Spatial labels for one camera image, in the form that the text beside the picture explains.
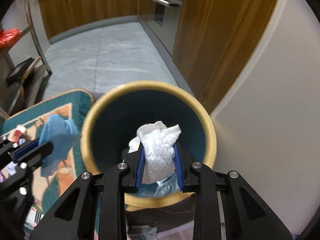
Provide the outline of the white refrigerator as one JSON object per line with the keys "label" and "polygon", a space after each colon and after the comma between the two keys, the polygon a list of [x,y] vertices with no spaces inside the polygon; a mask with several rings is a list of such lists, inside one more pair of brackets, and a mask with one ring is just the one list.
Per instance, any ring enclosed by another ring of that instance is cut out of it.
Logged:
{"label": "white refrigerator", "polygon": [[248,63],[211,113],[214,169],[238,171],[293,235],[319,208],[319,21],[277,0]]}

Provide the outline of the teal orange patterned cushion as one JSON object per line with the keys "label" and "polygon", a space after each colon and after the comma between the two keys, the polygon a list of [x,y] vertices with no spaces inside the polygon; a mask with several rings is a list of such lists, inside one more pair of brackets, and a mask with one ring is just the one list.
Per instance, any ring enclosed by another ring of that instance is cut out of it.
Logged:
{"label": "teal orange patterned cushion", "polygon": [[51,142],[53,152],[33,173],[35,202],[24,223],[30,233],[57,199],[76,178],[85,172],[80,150],[80,133],[85,117],[94,103],[93,95],[74,89],[25,109],[1,122],[1,136],[13,140],[15,131],[22,138]]}

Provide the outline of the wooden kitchen cabinets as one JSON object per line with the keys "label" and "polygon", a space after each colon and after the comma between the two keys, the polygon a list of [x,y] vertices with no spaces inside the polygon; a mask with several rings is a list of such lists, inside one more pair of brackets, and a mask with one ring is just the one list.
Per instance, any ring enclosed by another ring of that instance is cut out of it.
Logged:
{"label": "wooden kitchen cabinets", "polygon": [[183,0],[172,54],[139,17],[139,0],[38,0],[46,35],[56,42],[99,23],[139,22],[209,112],[257,47],[277,0]]}

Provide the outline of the black box on shelf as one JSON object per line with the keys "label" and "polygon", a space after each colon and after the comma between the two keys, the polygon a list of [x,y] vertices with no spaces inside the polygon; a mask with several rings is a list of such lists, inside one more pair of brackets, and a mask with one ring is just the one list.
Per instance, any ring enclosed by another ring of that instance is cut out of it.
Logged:
{"label": "black box on shelf", "polygon": [[22,80],[22,76],[25,74],[29,66],[34,61],[34,58],[29,57],[23,62],[19,63],[14,70],[9,74],[9,76],[6,78],[6,83],[8,86],[11,86],[15,82],[19,82]]}

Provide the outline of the red plastic bag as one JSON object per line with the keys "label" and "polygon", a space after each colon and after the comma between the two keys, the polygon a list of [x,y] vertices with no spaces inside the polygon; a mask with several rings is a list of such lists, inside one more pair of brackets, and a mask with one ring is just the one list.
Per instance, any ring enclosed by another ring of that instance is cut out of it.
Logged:
{"label": "red plastic bag", "polygon": [[13,46],[21,36],[21,32],[17,28],[4,30],[1,28],[0,33],[0,49],[5,49]]}

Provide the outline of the stainless steel built-in oven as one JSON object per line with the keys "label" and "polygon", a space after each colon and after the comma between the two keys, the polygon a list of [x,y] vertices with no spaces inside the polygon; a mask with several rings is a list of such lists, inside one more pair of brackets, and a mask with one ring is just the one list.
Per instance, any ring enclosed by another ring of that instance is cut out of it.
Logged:
{"label": "stainless steel built-in oven", "polygon": [[139,17],[172,54],[183,0],[139,0]]}

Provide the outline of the blue face mask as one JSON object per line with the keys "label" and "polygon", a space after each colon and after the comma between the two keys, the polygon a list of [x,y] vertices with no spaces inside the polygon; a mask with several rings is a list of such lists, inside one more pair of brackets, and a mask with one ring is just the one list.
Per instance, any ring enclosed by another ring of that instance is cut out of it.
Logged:
{"label": "blue face mask", "polygon": [[59,163],[67,159],[68,152],[80,138],[80,132],[72,119],[52,114],[44,124],[39,143],[51,142],[52,153],[43,159],[41,176],[49,177],[57,170]]}

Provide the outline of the stainless steel shelf rack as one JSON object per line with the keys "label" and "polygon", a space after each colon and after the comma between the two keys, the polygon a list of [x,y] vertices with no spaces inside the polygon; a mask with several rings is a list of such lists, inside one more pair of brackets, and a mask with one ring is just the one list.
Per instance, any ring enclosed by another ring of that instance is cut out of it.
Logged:
{"label": "stainless steel shelf rack", "polygon": [[[37,0],[14,0],[1,20],[5,30],[17,28],[20,36],[8,48],[1,49],[1,118],[8,119],[15,113],[42,100],[45,86],[52,70],[44,55],[36,33],[31,10],[39,7]],[[22,64],[31,59],[27,70],[10,85],[7,78]]]}

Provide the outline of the white paper tissue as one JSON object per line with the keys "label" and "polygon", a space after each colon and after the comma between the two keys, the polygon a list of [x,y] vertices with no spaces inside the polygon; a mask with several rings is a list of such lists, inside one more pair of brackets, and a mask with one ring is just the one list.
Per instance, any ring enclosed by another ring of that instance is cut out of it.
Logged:
{"label": "white paper tissue", "polygon": [[167,127],[162,121],[137,129],[136,137],[129,142],[129,152],[137,151],[140,145],[144,148],[144,184],[160,181],[174,171],[174,144],[180,133],[178,125]]}

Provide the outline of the white medicine box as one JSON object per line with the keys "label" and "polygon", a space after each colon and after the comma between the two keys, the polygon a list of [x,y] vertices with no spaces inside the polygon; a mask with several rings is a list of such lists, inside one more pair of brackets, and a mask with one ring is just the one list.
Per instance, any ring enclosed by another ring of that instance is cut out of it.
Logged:
{"label": "white medicine box", "polygon": [[44,217],[45,213],[35,204],[33,204],[25,219],[24,228],[33,230],[40,220]]}

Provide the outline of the white wet wipes pack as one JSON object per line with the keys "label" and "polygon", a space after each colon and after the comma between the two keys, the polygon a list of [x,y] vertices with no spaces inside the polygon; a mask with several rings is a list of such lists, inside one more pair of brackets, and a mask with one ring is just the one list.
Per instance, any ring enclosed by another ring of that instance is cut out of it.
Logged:
{"label": "white wet wipes pack", "polygon": [[151,184],[143,184],[135,194],[144,198],[159,198],[180,191],[175,173]]}

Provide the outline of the teal trash bin yellow rim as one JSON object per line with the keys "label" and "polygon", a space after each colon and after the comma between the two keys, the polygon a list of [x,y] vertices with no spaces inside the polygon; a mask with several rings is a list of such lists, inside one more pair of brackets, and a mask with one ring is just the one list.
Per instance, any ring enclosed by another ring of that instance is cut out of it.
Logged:
{"label": "teal trash bin yellow rim", "polygon": [[82,127],[81,152],[92,174],[120,162],[120,153],[144,124],[179,125],[182,149],[209,167],[216,158],[216,134],[203,106],[186,91],[162,82],[136,81],[103,95]]}

